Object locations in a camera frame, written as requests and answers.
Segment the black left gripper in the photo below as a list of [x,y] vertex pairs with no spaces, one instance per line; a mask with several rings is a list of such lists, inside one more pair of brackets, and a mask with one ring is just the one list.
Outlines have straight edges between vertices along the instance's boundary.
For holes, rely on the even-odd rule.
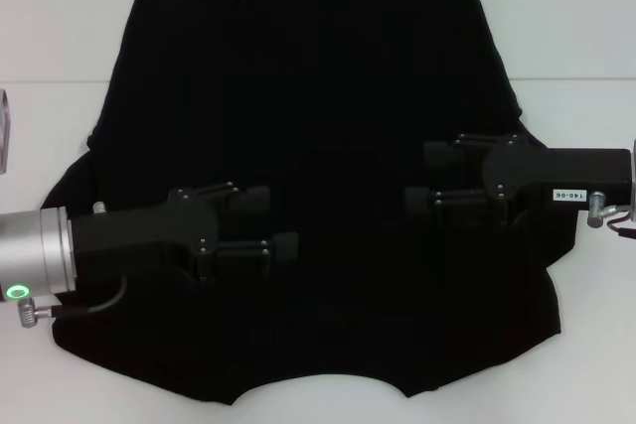
[[166,269],[179,269],[204,286],[266,280],[296,262],[298,234],[219,242],[219,217],[269,210],[268,187],[223,182],[182,188],[147,208],[78,216],[71,220],[77,288],[110,287],[122,277],[158,277]]

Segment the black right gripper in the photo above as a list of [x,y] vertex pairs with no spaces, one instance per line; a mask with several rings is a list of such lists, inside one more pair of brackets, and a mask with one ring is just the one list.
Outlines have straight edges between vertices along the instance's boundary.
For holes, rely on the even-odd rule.
[[521,133],[459,134],[423,145],[431,168],[477,167],[484,190],[404,189],[410,218],[435,228],[500,228],[508,215],[560,209],[587,211],[592,225],[632,211],[632,153],[627,149],[548,148]]

